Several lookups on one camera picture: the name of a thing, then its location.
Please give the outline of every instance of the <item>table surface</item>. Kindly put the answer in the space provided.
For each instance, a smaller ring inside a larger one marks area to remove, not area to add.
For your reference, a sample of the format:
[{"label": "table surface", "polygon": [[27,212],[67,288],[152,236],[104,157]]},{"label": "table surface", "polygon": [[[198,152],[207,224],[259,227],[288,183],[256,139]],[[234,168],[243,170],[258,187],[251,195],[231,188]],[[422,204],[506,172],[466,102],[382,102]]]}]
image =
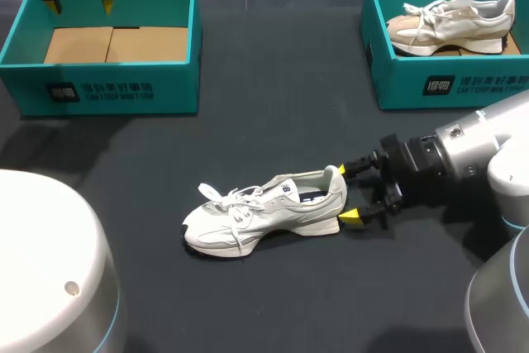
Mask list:
[{"label": "table surface", "polygon": [[[0,90],[0,167],[65,182],[101,219],[126,294],[126,353],[471,351],[465,290],[504,243],[486,190],[408,209],[388,231],[272,236],[243,260],[182,245],[201,182],[227,192],[338,165],[465,114],[377,108],[360,1],[200,0],[195,117],[20,120]],[[0,0],[0,43],[20,2]]]}]

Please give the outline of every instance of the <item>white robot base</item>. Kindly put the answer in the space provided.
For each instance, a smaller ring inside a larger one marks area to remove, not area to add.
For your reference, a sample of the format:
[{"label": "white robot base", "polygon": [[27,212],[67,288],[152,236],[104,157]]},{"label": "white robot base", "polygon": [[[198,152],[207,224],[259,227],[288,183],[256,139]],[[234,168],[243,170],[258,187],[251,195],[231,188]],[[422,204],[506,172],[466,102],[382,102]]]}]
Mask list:
[{"label": "white robot base", "polygon": [[73,189],[0,170],[0,353],[117,353],[126,309],[101,223]]},{"label": "white robot base", "polygon": [[529,351],[529,228],[481,267],[465,299],[465,322],[477,353]]}]

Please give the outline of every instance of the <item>white sneaker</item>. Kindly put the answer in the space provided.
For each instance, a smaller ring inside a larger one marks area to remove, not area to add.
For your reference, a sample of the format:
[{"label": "white sneaker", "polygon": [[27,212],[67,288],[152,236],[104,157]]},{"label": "white sneaker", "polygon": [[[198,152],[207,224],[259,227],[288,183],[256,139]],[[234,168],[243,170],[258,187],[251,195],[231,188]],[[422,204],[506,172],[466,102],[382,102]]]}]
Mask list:
[{"label": "white sneaker", "polygon": [[234,189],[225,197],[206,184],[198,190],[211,202],[186,217],[183,238],[197,251],[226,257],[248,255],[261,237],[278,229],[301,236],[338,233],[337,216],[347,197],[346,182],[333,165],[278,175],[261,187]]},{"label": "white sneaker", "polygon": [[500,54],[514,23],[514,0],[437,0],[425,7],[404,3],[406,16],[388,21],[393,46],[412,55],[432,55],[446,45]]}]

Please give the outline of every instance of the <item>shoe box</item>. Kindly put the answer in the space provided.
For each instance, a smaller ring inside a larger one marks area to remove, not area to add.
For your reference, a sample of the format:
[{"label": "shoe box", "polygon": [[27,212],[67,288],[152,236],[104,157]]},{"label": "shoe box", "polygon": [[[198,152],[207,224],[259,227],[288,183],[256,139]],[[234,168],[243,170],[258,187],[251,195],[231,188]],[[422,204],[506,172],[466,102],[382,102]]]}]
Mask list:
[{"label": "shoe box", "polygon": [[381,109],[484,107],[529,88],[529,0],[515,0],[515,22],[501,55],[462,49],[430,57],[395,54],[386,21],[404,14],[405,2],[420,7],[433,1],[364,0],[360,31]]},{"label": "shoe box", "polygon": [[24,0],[0,53],[23,116],[193,113],[202,25],[197,0]]}]

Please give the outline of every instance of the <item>shoe sole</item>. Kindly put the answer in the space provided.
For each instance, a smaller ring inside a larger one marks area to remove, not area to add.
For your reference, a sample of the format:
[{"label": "shoe sole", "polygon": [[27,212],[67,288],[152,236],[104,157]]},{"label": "shoe sole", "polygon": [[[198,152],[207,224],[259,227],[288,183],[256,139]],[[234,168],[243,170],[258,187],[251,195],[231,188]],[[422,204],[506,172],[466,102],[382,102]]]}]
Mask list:
[{"label": "shoe sole", "polygon": [[402,43],[396,43],[394,41],[391,44],[397,49],[411,55],[419,55],[427,57],[432,55],[439,49],[446,46],[456,46],[461,49],[472,51],[473,53],[479,54],[501,54],[503,51],[503,38],[498,39],[452,39],[439,45],[403,45]]},{"label": "shoe sole", "polygon": [[[295,227],[289,230],[300,236],[325,236],[338,233],[340,231],[340,224],[338,223],[338,218],[333,217],[323,221],[311,223],[310,225],[306,225],[305,227]],[[259,239],[251,241],[248,244],[243,244],[242,250],[239,250],[239,247],[202,248],[193,246],[187,242],[186,244],[194,250],[206,255],[221,256],[224,258],[238,258],[251,254],[251,252],[254,250],[255,246],[257,246],[257,243],[259,243],[263,236],[261,236]]]}]

